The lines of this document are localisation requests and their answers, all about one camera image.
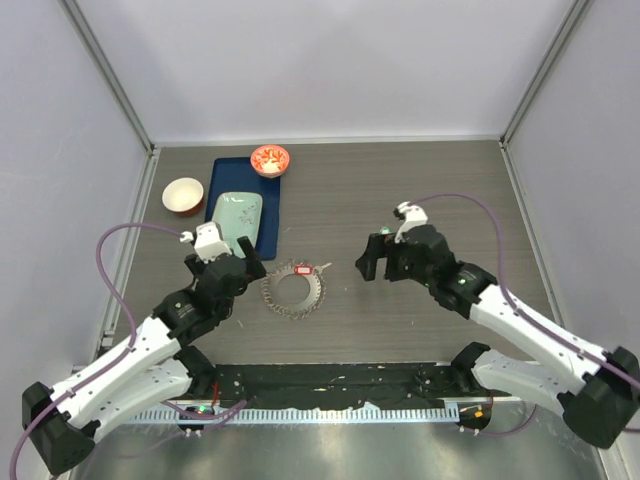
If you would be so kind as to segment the metal disc key organizer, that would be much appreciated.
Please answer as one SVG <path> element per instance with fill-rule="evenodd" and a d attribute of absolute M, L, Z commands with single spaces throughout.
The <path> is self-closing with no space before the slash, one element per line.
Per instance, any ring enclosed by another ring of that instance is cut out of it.
<path fill-rule="evenodd" d="M 296 275 L 295 265 L 310 265 L 312 275 Z M 301 320 L 316 311 L 324 301 L 326 285 L 320 266 L 306 260 L 290 260 L 269 272 L 261 281 L 260 292 L 274 314 Z"/>

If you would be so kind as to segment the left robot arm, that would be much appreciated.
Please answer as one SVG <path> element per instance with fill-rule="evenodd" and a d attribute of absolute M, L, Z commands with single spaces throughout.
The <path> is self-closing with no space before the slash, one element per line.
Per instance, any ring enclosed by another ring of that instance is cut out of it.
<path fill-rule="evenodd" d="M 79 372 L 22 393 L 22 442 L 30 442 L 53 476 L 82 463 L 115 427 L 174 397 L 205 397 L 215 368 L 193 343 L 233 311 L 234 300 L 266 270 L 248 237 L 238 251 L 215 225 L 185 232 L 192 283 L 167 295 L 131 334 Z"/>

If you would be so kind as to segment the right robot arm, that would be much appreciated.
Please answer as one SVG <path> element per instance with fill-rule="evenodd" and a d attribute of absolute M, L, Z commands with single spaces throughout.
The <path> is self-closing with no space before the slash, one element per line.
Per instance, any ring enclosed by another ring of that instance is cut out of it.
<path fill-rule="evenodd" d="M 355 267 L 366 281 L 385 260 L 390 282 L 426 287 L 444 309 L 484 326 L 532 358 L 516 361 L 480 344 L 455 359 L 451 380 L 465 395 L 481 388 L 520 397 L 558 415 L 581 440 L 610 448 L 639 410 L 639 360 L 581 339 L 513 297 L 483 268 L 457 259 L 431 225 L 373 233 Z"/>

